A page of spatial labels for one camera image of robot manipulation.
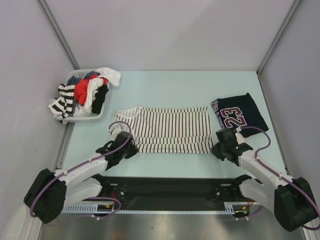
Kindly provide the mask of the navy tank top red trim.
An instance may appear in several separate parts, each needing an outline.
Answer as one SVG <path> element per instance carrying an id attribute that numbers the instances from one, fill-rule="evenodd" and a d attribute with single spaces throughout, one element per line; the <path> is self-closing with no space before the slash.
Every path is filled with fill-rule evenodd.
<path id="1" fill-rule="evenodd" d="M 248 138 L 263 130 L 267 132 L 267 126 L 255 101 L 249 93 L 226 98 L 218 98 L 211 102 L 211 107 L 222 129 L 245 128 L 241 130 L 243 137 Z"/>

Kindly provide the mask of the thin striped white tank top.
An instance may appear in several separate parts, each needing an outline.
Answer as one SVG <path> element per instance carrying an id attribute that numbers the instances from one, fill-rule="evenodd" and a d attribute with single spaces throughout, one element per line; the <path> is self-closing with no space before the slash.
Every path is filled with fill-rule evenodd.
<path id="1" fill-rule="evenodd" d="M 140 153 L 209 154 L 214 145 L 208 108 L 136 106 L 113 115 L 122 130 L 131 130 Z"/>

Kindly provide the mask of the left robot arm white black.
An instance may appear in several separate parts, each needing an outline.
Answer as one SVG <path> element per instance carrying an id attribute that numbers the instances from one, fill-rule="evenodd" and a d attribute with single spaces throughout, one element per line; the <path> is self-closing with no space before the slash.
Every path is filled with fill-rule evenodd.
<path id="1" fill-rule="evenodd" d="M 101 175 L 138 153 L 133 136 L 121 131 L 87 160 L 67 170 L 41 170 L 23 202 L 32 218 L 48 224 L 70 205 L 83 200 L 108 201 L 120 206 L 108 179 Z"/>

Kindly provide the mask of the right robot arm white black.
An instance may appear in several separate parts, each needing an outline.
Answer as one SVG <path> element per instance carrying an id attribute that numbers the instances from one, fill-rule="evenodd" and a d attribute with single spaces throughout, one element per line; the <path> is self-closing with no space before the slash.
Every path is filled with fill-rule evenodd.
<path id="1" fill-rule="evenodd" d="M 211 153 L 222 161 L 229 161 L 248 171 L 254 177 L 242 175 L 230 188 L 231 196 L 242 201 L 252 199 L 272 212 L 278 223 L 288 232 L 300 227 L 319 230 L 306 224 L 320 217 L 311 186 L 303 177 L 294 178 L 280 172 L 259 157 L 262 147 L 253 149 L 241 135 L 242 128 L 224 128 L 217 131 L 218 142 Z"/>

